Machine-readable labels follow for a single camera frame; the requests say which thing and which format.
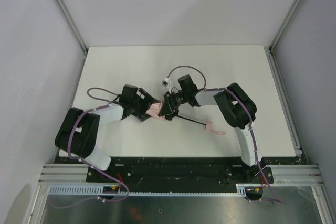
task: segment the wall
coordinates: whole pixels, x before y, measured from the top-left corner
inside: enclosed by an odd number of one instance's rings
[[[306,0],[276,50],[302,142],[336,207],[336,0]]]
[[[20,223],[83,57],[53,0],[0,3],[0,223]]]
[[[87,46],[269,46],[293,0],[65,0]]]

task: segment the pink object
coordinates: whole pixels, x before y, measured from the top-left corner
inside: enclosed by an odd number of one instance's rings
[[[225,131],[216,131],[212,128],[212,122],[207,122],[206,126],[205,126],[205,130],[206,131],[210,131],[212,133],[215,133],[217,135],[221,135],[221,136],[224,136],[226,133]]]
[[[160,119],[160,120],[164,120],[164,116],[158,116],[160,110],[162,107],[162,102],[158,102],[158,103],[153,103],[150,108],[146,111],[147,115],[150,115],[154,118]]]

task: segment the pink fabric piece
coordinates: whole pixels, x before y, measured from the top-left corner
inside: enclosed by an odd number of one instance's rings
[[[221,135],[221,136],[224,136],[226,134],[225,131],[216,131],[212,128],[212,122],[207,122],[206,126],[205,126],[205,130],[206,131],[210,131],[212,133],[215,133],[217,135]]]
[[[160,119],[160,120],[164,120],[164,116],[158,116],[160,110],[162,107],[162,102],[158,102],[158,103],[153,103],[149,109],[146,111],[147,115],[150,115],[154,118]]]

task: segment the white tabletop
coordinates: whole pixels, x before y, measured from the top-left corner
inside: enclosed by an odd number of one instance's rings
[[[237,82],[257,106],[255,128],[263,156],[295,156],[278,93],[266,54],[261,45],[225,46],[133,46],[91,47],[80,78],[73,106],[89,109],[103,102],[89,98],[86,91],[101,87],[121,93],[125,84],[142,87],[157,99],[166,92],[161,82],[179,65],[198,68],[207,78],[207,88],[225,87]],[[190,74],[195,84],[203,86],[202,77],[192,69],[177,69],[170,80]],[[92,94],[113,99],[112,95]],[[97,146],[110,156],[143,157],[232,157],[240,156],[233,128],[216,106],[192,108],[180,106],[180,115],[201,121],[213,121],[220,136],[205,131],[201,125],[180,118],[172,122],[149,118],[141,123],[130,116],[99,128]]]

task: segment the shiny floor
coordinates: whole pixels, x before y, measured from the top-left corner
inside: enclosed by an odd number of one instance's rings
[[[46,205],[43,224],[98,223],[322,223],[310,187],[275,188],[286,205],[252,202],[235,197],[129,197],[119,203],[88,200],[67,209]],[[265,190],[264,197],[271,197]],[[66,206],[87,196],[49,196],[54,205]]]

